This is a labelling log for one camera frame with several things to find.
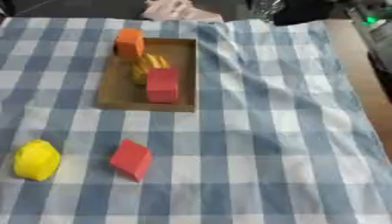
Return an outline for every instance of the plastic toy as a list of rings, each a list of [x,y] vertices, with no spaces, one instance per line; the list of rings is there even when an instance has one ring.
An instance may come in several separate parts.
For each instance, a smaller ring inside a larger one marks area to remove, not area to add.
[[[144,52],[143,33],[135,29],[122,29],[115,39],[118,56],[127,60],[134,60]]]
[[[60,154],[44,140],[34,140],[17,150],[14,172],[21,178],[42,181],[51,176],[60,163]]]
[[[110,163],[120,172],[140,182],[147,172],[152,155],[147,147],[130,140],[123,140]]]
[[[147,75],[147,99],[174,103],[179,98],[179,70],[175,67],[151,69]]]

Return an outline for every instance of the toy fruit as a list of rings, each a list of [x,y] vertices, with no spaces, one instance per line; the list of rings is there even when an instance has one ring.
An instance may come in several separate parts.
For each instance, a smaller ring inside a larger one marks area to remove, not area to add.
[[[14,172],[21,178],[42,181],[54,173],[60,163],[60,154],[44,140],[34,140],[17,150]]]
[[[151,160],[152,155],[148,148],[130,140],[123,140],[110,159],[110,163],[122,173],[140,182]]]
[[[122,29],[115,39],[117,54],[121,58],[133,60],[144,52],[143,33],[135,29]]]
[[[147,75],[147,99],[174,103],[179,98],[179,70],[175,67],[151,69]]]
[[[132,61],[132,80],[137,85],[145,85],[147,74],[152,68],[168,68],[170,65],[167,60],[156,54],[145,53]]]

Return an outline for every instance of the toy block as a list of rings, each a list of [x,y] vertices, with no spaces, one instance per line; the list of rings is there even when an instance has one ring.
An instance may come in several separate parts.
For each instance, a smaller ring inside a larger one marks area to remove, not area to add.
[[[152,160],[151,151],[138,143],[123,140],[110,163],[123,174],[140,182]]]
[[[133,60],[144,52],[143,33],[135,29],[122,29],[115,39],[117,54],[121,58]]]
[[[147,75],[147,99],[155,103],[174,103],[179,98],[179,70],[151,69]]]

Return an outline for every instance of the brown tray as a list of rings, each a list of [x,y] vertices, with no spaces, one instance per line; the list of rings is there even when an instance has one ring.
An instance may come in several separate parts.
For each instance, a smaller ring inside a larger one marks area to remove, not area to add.
[[[130,63],[114,54],[108,58],[97,94],[97,106],[103,109],[133,109],[169,112],[193,112],[196,99],[196,40],[145,38],[145,51],[164,56],[179,70],[178,102],[150,103],[145,87],[134,85]]]

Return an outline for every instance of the green light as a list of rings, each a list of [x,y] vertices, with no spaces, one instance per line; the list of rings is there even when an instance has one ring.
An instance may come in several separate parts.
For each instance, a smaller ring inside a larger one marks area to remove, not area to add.
[[[373,24],[373,23],[378,21],[378,18],[376,18],[376,17],[367,17],[366,20],[367,20],[368,23]]]

